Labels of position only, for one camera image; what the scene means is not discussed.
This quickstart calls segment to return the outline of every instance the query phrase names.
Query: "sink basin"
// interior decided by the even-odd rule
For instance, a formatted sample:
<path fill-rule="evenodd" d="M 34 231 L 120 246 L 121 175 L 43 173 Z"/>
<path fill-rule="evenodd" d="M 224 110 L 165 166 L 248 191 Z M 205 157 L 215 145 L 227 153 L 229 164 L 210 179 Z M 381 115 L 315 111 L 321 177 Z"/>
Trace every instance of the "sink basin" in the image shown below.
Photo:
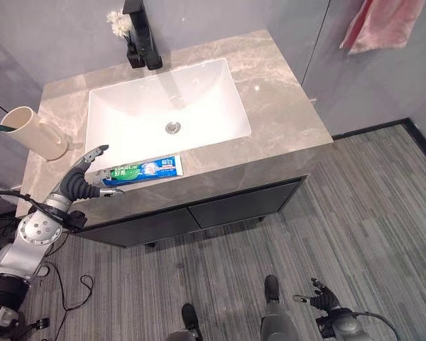
<path fill-rule="evenodd" d="M 251 134 L 225 59 L 90 91 L 85 150 L 109 144 L 89 171 Z"/>

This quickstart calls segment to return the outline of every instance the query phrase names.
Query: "cabinet door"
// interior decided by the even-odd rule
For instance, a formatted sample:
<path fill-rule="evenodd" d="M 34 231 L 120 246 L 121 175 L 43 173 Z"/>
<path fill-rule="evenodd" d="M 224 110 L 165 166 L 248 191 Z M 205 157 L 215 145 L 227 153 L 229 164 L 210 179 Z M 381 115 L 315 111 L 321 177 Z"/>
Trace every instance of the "cabinet door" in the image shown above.
<path fill-rule="evenodd" d="M 239 220 L 262 217 L 279 211 L 285 201 L 296 190 L 299 181 L 256 189 L 244 194 L 235 194 L 222 199 L 213 199 L 189 206 L 200 227 L 212 227 Z"/>
<path fill-rule="evenodd" d="M 76 233 L 97 242 L 129 247 L 147 244 L 160 239 L 178 236 L 199 229 L 190 212 L 180 208 L 169 212 L 157 213 L 133 220 L 111 223 L 103 227 L 93 227 Z"/>

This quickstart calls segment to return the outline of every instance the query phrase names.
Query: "dark gray cabinet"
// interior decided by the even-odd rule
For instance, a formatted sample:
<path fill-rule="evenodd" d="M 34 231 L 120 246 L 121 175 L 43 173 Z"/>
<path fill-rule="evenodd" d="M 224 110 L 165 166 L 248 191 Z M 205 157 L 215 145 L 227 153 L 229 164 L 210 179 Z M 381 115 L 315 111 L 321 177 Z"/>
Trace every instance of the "dark gray cabinet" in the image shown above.
<path fill-rule="evenodd" d="M 223 197 L 188 209 L 202 229 L 216 225 L 262 217 L 279 211 L 298 182 Z"/>
<path fill-rule="evenodd" d="M 129 247 L 137 244 L 148 244 L 198 229 L 199 225 L 187 208 L 180 208 L 115 224 L 109 223 L 103 227 L 96 226 L 78 232 L 77 235 L 97 242 Z"/>
<path fill-rule="evenodd" d="M 199 202 L 106 222 L 75 232 L 79 237 L 130 247 L 279 211 L 303 178 L 242 190 Z"/>

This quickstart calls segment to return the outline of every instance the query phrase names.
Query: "small vase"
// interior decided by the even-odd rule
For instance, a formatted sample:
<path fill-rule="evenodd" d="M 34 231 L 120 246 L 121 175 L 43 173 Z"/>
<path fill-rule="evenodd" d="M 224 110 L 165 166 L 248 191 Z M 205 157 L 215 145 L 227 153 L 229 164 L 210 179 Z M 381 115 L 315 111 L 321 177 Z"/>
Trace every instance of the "small vase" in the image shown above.
<path fill-rule="evenodd" d="M 134 43 L 128 44 L 128 52 L 126 53 L 126 57 L 128 57 L 129 64 L 131 64 L 133 69 L 145 66 L 145 60 L 141 55 L 138 54 L 136 44 Z"/>

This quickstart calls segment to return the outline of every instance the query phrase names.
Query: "sink drain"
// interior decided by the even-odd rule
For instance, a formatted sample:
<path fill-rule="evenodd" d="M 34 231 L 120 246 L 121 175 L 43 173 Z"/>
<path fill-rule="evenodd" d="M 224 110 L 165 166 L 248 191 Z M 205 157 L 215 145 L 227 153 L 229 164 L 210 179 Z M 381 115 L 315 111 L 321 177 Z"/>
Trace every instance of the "sink drain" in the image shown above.
<path fill-rule="evenodd" d="M 169 122 L 165 126 L 165 132 L 173 135 L 179 132 L 181 128 L 182 125 L 179 122 Z"/>

